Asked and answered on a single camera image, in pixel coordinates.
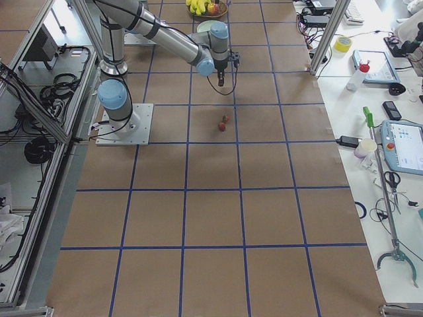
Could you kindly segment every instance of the remote control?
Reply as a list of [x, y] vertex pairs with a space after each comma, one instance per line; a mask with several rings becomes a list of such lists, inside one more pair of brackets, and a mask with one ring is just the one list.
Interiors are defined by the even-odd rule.
[[385, 101], [382, 103], [382, 106], [385, 109], [389, 119], [398, 121], [402, 118], [397, 107], [392, 101]]

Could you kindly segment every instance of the keyboard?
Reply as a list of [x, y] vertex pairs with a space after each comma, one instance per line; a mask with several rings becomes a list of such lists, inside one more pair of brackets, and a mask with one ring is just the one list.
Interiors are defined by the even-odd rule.
[[361, 13], [357, 10], [357, 7], [352, 0], [346, 9], [344, 20], [348, 25], [363, 25], [364, 23]]

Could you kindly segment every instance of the scissors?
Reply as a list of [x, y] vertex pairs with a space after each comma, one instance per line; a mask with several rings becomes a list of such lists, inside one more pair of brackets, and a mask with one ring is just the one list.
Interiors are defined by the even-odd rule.
[[399, 206], [398, 206], [398, 193], [397, 193], [397, 186], [401, 182], [401, 177], [396, 172], [385, 172], [383, 175], [385, 176], [386, 183], [388, 183], [389, 186], [391, 187], [392, 198], [394, 199], [394, 203], [397, 206], [398, 212], [401, 214], [401, 212], [399, 211]]

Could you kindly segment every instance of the white bottle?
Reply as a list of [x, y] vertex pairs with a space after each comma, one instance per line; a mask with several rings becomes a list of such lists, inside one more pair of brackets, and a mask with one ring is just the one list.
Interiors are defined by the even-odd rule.
[[349, 91], [356, 91], [360, 87], [360, 85], [363, 83], [363, 80], [365, 79], [365, 76], [367, 75], [369, 70], [370, 70], [369, 61], [367, 61], [367, 64], [360, 63], [360, 67], [352, 75], [352, 77], [348, 81], [348, 84], [346, 84], [346, 88]]

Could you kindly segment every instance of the tape roll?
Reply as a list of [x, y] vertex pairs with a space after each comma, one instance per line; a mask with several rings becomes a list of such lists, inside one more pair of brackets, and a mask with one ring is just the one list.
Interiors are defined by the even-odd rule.
[[339, 36], [336, 39], [335, 45], [333, 46], [334, 49], [340, 52], [348, 52], [352, 45], [352, 41], [350, 38], [347, 38], [346, 36]]

